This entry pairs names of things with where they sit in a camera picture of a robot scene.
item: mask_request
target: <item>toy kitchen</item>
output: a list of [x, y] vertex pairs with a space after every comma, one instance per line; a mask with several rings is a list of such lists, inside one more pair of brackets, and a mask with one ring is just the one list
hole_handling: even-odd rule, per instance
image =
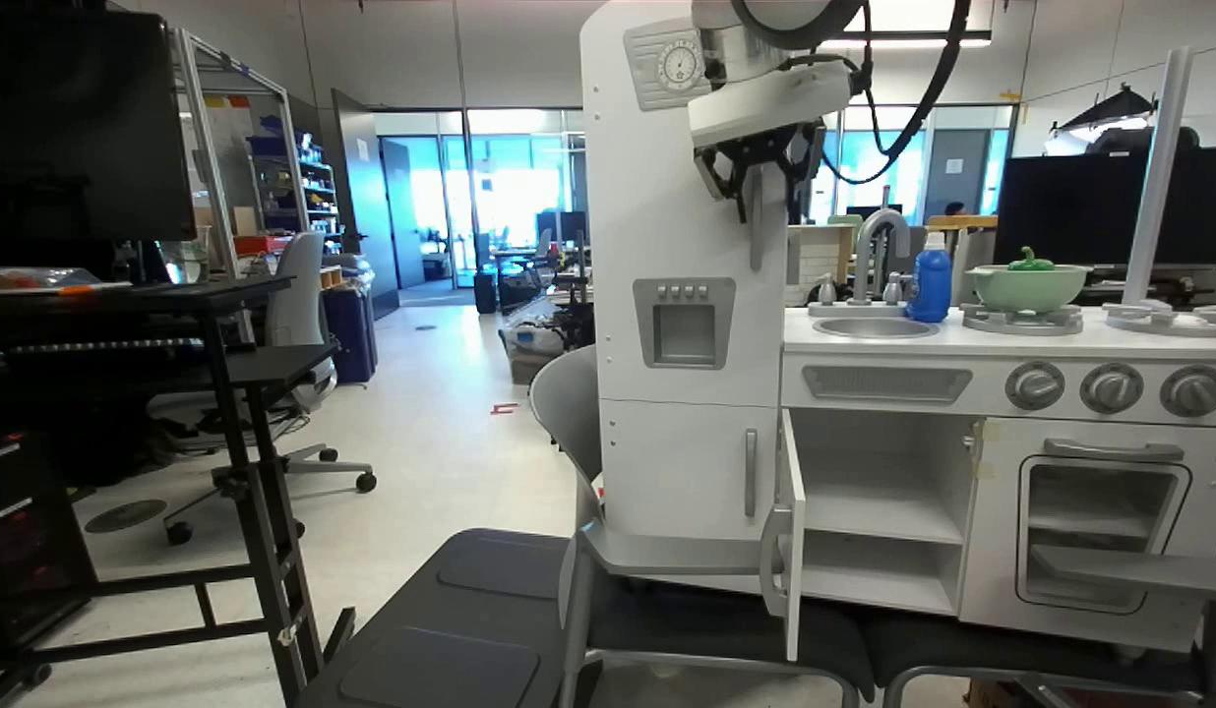
[[759, 576], [659, 577], [764, 596], [789, 662], [801, 598], [1188, 649], [1216, 598], [1216, 308], [1145, 297], [1181, 95], [1162, 101], [1121, 305], [1074, 308], [1084, 272], [1021, 255], [966, 272], [977, 305], [948, 308], [960, 255], [940, 235], [899, 291], [867, 274], [874, 235], [905, 230], [878, 211], [849, 298], [777, 308], [793, 259], [773, 172], [710, 200], [686, 112], [629, 101], [650, 42], [680, 40], [651, 20], [586, 32], [588, 217], [609, 230], [602, 537], [751, 546]]

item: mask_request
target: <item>wire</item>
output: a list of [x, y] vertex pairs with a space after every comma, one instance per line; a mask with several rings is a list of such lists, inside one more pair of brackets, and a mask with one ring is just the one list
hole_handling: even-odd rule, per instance
[[[830, 162], [830, 155], [823, 155], [823, 167], [825, 167], [839, 183], [847, 183], [847, 187], [874, 187], [874, 183], [878, 183], [880, 172], [889, 172], [891, 162], [911, 146], [911, 139], [920, 135], [923, 117], [931, 114], [937, 100], [944, 95], [944, 87], [948, 87], [948, 79], [952, 79], [952, 70], [954, 70], [960, 34], [964, 34], [964, 27], [966, 27], [966, 3], [970, 3], [970, 0], [952, 0], [948, 42], [944, 42], [944, 51], [940, 51], [940, 61], [937, 61], [937, 70], [931, 70], [931, 79], [928, 79], [928, 87], [923, 87], [923, 95], [920, 95], [911, 117], [905, 122], [905, 131], [895, 135], [895, 141], [891, 141], [889, 149], [878, 146], [878, 149], [885, 155], [885, 167], [880, 167], [878, 172], [869, 172], [869, 176], [847, 176], [847, 172]], [[874, 139], [878, 139], [878, 135], [880, 135], [880, 122], [878, 122], [878, 100], [874, 100], [869, 92], [874, 92], [874, 87], [867, 87], [867, 100], [869, 100]]]
[[878, 95], [874, 95], [874, 0], [867, 0], [867, 62], [863, 62], [859, 82], [867, 87], [867, 101], [869, 101], [874, 146], [878, 146], [878, 155], [885, 155], [880, 117], [878, 117]]

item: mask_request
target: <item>floor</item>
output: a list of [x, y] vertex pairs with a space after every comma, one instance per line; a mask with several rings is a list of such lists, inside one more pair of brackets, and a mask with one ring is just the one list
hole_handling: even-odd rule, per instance
[[[291, 482], [296, 516], [305, 525], [304, 555], [322, 632], [342, 605], [371, 618], [447, 537], [464, 527], [507, 527], [567, 537], [570, 470], [548, 445], [528, 408], [528, 391], [507, 383], [494, 322], [470, 308], [403, 308], [377, 322], [381, 367], [371, 386], [326, 399], [296, 445], [331, 442], [342, 462], [371, 462], [377, 492], [352, 495], [348, 476]], [[187, 462], [86, 495], [73, 510], [93, 518], [131, 501], [167, 506], [207, 489], [215, 462]], [[194, 516], [194, 543], [166, 546], [162, 525], [86, 537], [102, 577], [242, 563], [228, 505]], [[251, 618], [246, 582], [215, 586], [220, 618]], [[56, 643], [121, 636], [198, 623], [194, 598], [145, 596], [98, 602]], [[731, 676], [680, 676], [674, 670], [629, 670], [602, 682], [594, 706], [832, 706], [823, 683], [729, 689]], [[284, 706], [264, 636], [157, 649], [104, 662], [56, 665], [28, 694], [30, 708], [264, 708]], [[916, 694], [916, 708], [960, 706], [952, 689]]]

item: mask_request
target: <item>computer screen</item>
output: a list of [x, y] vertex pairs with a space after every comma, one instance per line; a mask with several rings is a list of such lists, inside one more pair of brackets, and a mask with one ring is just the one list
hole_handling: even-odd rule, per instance
[[[1124, 263], [1139, 187], [1145, 156], [1008, 162], [994, 259]], [[1216, 149], [1175, 156], [1155, 263], [1216, 263]]]
[[167, 27], [0, 7], [0, 263], [89, 263], [114, 246], [187, 235]]

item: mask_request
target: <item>bottle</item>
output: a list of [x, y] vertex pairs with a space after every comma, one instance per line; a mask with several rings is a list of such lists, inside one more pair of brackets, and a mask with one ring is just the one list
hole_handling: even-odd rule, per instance
[[911, 263], [911, 298], [910, 320], [911, 322], [944, 322], [952, 308], [952, 259], [948, 240], [940, 232], [923, 235], [923, 247]]
[[839, 305], [839, 291], [832, 291], [832, 272], [825, 272], [825, 280], [819, 282], [819, 308], [832, 308]]

